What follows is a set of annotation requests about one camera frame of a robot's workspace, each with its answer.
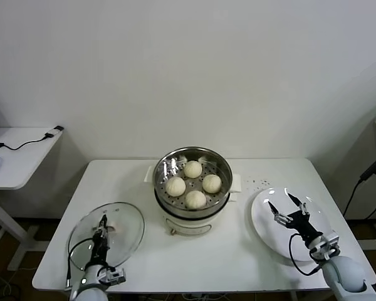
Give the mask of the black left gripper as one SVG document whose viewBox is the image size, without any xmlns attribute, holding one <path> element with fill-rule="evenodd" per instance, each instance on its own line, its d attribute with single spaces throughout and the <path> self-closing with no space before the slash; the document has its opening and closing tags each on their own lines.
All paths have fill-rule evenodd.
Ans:
<svg viewBox="0 0 376 301">
<path fill-rule="evenodd" d="M 107 215 L 104 214 L 100 220 L 100 227 L 95 230 L 93 235 L 94 240 L 93 248 L 91 252 L 90 263 L 92 265 L 106 265 L 107 264 L 107 252 L 109 250 L 108 247 L 108 226 L 107 226 L 108 218 Z"/>
</svg>

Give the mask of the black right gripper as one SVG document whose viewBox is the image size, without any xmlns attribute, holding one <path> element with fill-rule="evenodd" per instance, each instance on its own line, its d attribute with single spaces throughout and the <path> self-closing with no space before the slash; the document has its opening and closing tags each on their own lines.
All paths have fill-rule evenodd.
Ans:
<svg viewBox="0 0 376 301">
<path fill-rule="evenodd" d="M 268 205 L 274 216 L 274 220 L 280 225 L 285 225 L 288 229 L 294 229 L 298 232 L 304 242 L 312 242 L 322 235 L 309 222 L 310 213 L 306 203 L 301 202 L 296 196 L 288 193 L 288 197 L 299 208 L 299 210 L 290 213 L 288 216 L 281 214 L 276 207 L 269 201 Z"/>
</svg>

